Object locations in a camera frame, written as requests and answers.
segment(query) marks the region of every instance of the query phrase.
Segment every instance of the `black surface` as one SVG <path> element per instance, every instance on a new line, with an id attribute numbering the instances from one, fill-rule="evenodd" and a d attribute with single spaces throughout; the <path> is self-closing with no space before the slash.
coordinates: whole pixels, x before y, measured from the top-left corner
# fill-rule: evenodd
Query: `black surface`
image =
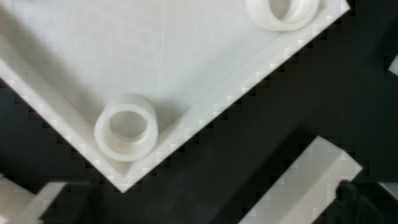
<path id="1" fill-rule="evenodd" d="M 127 194 L 102 178 L 104 223 L 239 223 L 317 134 L 367 167 L 358 181 L 398 180 L 397 54 L 398 1 L 360 0 Z M 38 191 L 98 172 L 33 114 L 4 87 L 0 170 Z"/>

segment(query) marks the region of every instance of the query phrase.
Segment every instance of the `white ring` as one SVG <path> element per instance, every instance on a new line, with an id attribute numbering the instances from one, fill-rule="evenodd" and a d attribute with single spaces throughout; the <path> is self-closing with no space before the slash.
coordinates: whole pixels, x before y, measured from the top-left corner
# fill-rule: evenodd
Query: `white ring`
<path id="1" fill-rule="evenodd" d="M 248 12 L 257 26 L 271 31 L 292 31 L 312 22 L 321 7 L 321 0 L 292 0 L 283 19 L 276 17 L 271 0 L 248 0 Z"/>
<path id="2" fill-rule="evenodd" d="M 146 120 L 146 129 L 134 138 L 116 135 L 111 120 L 118 113 L 132 112 Z M 138 161 L 152 152 L 159 141 L 159 123 L 152 104 L 146 100 L 127 95 L 107 105 L 95 127 L 95 137 L 104 154 L 118 161 Z"/>

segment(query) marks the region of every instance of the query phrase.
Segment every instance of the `white plastic block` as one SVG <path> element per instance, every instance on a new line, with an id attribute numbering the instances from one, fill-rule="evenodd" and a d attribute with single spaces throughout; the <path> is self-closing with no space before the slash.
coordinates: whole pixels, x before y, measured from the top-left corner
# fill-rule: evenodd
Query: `white plastic block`
<path id="1" fill-rule="evenodd" d="M 319 137 L 241 224 L 312 224 L 337 198 L 340 182 L 354 179 L 361 169 L 347 152 Z"/>
<path id="2" fill-rule="evenodd" d="M 0 1 L 0 78 L 123 192 L 349 10 L 257 1 Z M 138 116 L 102 119 L 125 95 L 157 136 Z"/>

